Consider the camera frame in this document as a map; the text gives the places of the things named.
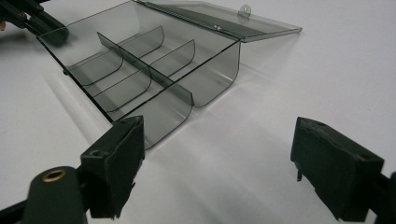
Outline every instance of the plastic divider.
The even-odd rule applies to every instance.
[[[124,118],[145,119],[145,149],[150,149],[182,124],[193,107],[191,92],[176,83],[159,92]]]
[[[189,41],[178,49],[164,55],[150,66],[167,77],[172,76],[180,69],[192,62],[195,56],[195,42]]]
[[[118,45],[134,56],[141,58],[155,49],[158,49],[163,44],[163,40],[163,28],[159,26],[138,37],[132,36],[127,38]]]
[[[230,47],[196,67],[176,82],[191,91],[195,106],[204,106],[229,88],[239,71],[241,42]]]
[[[98,53],[79,63],[68,66],[67,70],[76,78],[82,86],[93,83],[113,74],[122,66],[123,59],[120,57],[120,49],[101,49],[106,51]]]
[[[98,33],[101,43],[108,49],[116,49],[120,57],[128,64],[137,68],[138,71],[128,77],[120,80],[113,84],[111,87],[103,90],[102,92],[94,96],[94,100],[107,112],[114,113],[116,110],[127,105],[144,93],[150,86],[151,80],[160,84],[163,89],[166,89],[174,83],[169,77],[164,75],[162,72],[155,69],[152,65],[165,64],[166,62],[175,62],[177,59],[183,59],[181,62],[175,63],[172,69],[167,69],[168,75],[171,75],[179,69],[186,66],[193,58],[194,55],[194,41],[190,41],[187,44],[181,46],[163,56],[151,65],[144,63],[138,57],[133,55],[131,52],[126,50],[123,46],[118,46],[105,36]]]

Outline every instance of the open hinged lid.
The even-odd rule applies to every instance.
[[[299,33],[303,28],[250,15],[250,7],[242,6],[239,11],[200,1],[142,1],[135,0],[184,21],[252,42],[281,35]]]

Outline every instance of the white table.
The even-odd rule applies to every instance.
[[[43,7],[67,24],[121,2]],[[249,4],[253,14],[304,29],[242,46],[235,83],[147,153],[114,223],[338,223],[307,179],[296,182],[295,121],[327,123],[384,158],[384,175],[396,171],[396,2],[211,3]],[[0,65],[3,209],[24,200],[42,171],[78,167],[110,124],[26,30],[0,32]]]

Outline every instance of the smoked plastic organizer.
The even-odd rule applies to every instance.
[[[204,2],[130,1],[38,37],[103,115],[142,115],[145,148],[230,87],[241,43],[302,28]]]

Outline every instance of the black clamp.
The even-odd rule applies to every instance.
[[[119,217],[145,159],[143,117],[121,120],[81,154],[81,165],[36,176],[26,201],[0,211],[0,223],[83,224]]]
[[[11,22],[21,29],[26,28],[34,35],[65,28],[39,5],[46,1],[48,0],[0,0],[0,21]]]
[[[382,175],[382,158],[335,129],[298,118],[291,160],[336,219],[363,222],[371,209],[376,224],[396,223],[396,173]]]

